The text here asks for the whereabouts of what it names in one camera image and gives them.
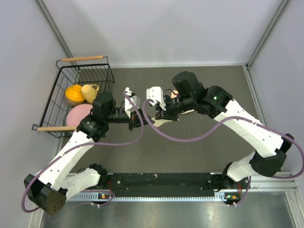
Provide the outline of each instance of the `yellow mug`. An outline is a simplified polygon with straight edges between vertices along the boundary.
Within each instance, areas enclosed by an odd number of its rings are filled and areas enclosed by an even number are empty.
[[[96,98],[98,90],[99,85],[96,84],[87,84],[81,88],[82,95],[89,104],[91,104]]]

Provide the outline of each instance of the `white wall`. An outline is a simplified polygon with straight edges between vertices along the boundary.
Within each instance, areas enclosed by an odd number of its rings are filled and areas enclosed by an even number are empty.
[[[31,127],[40,122],[64,53],[33,0],[2,1],[0,21],[0,227],[25,228],[23,180],[51,160],[58,144]]]
[[[252,74],[270,126],[291,133],[304,148],[304,1],[290,2]],[[285,168],[296,173],[301,166],[299,151],[293,147]],[[304,200],[304,175],[296,183]]]
[[[74,56],[112,66],[247,63],[281,0],[44,0]]]

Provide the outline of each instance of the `plate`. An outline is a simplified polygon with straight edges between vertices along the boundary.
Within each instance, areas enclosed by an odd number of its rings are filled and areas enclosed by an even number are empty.
[[[92,108],[91,104],[80,104],[72,108],[66,116],[67,126],[78,126],[83,118],[90,114]]]

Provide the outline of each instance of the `dish rack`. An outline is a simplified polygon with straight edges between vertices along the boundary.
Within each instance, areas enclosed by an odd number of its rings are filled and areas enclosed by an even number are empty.
[[[56,138],[70,137],[74,130],[62,131],[67,113],[72,109],[64,97],[65,90],[72,85],[97,84],[100,91],[112,91],[115,82],[108,57],[64,58],[56,62],[59,69],[40,124],[33,124],[32,130],[46,131]]]

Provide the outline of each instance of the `wooden handle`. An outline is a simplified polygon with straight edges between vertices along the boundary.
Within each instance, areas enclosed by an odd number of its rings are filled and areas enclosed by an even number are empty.
[[[78,58],[63,58],[62,62],[74,62],[74,61],[84,61],[84,60],[94,60],[94,59],[103,59],[103,56],[87,56],[87,57],[78,57]]]
[[[72,127],[67,127],[67,126],[62,126],[62,127],[38,127],[37,131],[40,132],[61,132],[61,131],[74,131],[76,130],[76,126]]]

